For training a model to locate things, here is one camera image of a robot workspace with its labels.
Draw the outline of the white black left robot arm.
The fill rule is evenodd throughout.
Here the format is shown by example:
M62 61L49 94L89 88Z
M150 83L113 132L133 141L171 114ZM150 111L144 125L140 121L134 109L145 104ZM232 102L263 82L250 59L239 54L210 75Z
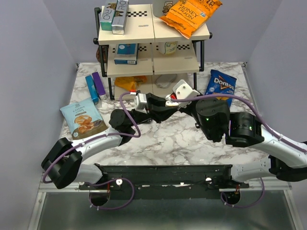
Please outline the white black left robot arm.
M106 185L105 173L98 164L88 165L84 161L102 151L121 146L132 138L139 138L139 124L149 120L161 123L177 112L179 107L171 96L161 98L151 93L136 93L135 99L132 110L128 110L120 99L121 108L111 113L110 126L105 131L80 140L59 139L41 163L43 183L53 183L56 188L62 189L73 182L81 182L102 189Z

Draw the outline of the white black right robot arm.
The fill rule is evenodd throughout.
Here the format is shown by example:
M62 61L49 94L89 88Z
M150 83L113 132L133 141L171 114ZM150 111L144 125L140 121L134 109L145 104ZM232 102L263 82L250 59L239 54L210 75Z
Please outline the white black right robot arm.
M307 156L289 144L306 148L306 144L287 139L283 142L272 135L253 114L230 112L226 101L201 99L189 103L181 112L192 116L196 127L208 140L227 145L266 152L268 156L247 164L234 164L221 175L223 186L230 188L244 181L276 177L281 181L299 182L307 178Z

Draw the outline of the white earbud charging case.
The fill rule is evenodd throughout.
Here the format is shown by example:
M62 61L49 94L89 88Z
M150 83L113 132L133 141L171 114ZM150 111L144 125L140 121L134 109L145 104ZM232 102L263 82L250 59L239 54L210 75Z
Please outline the white earbud charging case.
M166 97L165 98L165 106L167 107L179 107L179 104L177 102L171 101L171 97Z

